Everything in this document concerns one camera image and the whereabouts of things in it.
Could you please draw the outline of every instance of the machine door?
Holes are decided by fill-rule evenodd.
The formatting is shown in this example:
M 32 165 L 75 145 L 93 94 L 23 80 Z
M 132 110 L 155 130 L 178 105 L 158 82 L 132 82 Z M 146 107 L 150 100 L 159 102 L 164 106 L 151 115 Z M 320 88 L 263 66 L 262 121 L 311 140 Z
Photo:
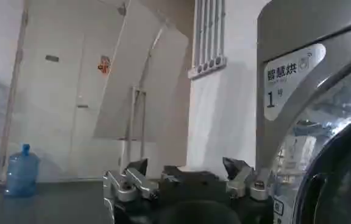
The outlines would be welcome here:
M 297 117 L 273 171 L 274 223 L 351 223 L 351 72 Z

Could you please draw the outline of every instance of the dark floor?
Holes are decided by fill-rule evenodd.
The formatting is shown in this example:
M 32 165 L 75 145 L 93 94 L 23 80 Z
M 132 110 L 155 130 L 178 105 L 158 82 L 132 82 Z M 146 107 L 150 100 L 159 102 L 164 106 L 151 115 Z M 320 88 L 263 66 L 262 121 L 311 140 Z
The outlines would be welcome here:
M 102 182 L 38 184 L 32 198 L 5 198 L 0 187 L 0 223 L 103 224 L 110 218 Z

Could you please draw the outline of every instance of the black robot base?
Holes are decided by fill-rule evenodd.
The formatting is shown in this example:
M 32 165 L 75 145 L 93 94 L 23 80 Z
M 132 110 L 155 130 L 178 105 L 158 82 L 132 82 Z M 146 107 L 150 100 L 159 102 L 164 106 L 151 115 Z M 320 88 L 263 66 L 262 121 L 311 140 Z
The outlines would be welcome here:
M 104 175 L 104 202 L 113 224 L 272 223 L 270 172 L 258 175 L 244 161 L 223 158 L 228 180 L 210 172 L 165 166 L 159 181 L 146 179 L 147 160 L 124 173 Z

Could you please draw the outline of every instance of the blue object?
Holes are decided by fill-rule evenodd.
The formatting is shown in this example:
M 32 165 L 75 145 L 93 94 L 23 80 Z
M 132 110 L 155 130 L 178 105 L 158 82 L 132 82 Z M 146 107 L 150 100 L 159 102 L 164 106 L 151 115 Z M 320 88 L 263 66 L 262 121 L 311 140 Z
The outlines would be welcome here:
M 39 158 L 29 152 L 30 145 L 23 144 L 23 151 L 9 157 L 5 195 L 30 197 L 36 190 Z

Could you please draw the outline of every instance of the dryer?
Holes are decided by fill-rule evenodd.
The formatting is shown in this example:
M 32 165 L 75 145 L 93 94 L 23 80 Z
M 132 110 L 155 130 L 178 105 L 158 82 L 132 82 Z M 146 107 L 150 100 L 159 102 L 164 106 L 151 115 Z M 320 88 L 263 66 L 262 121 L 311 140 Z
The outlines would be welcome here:
M 275 223 L 351 223 L 351 0 L 273 0 L 258 18 L 257 169 Z

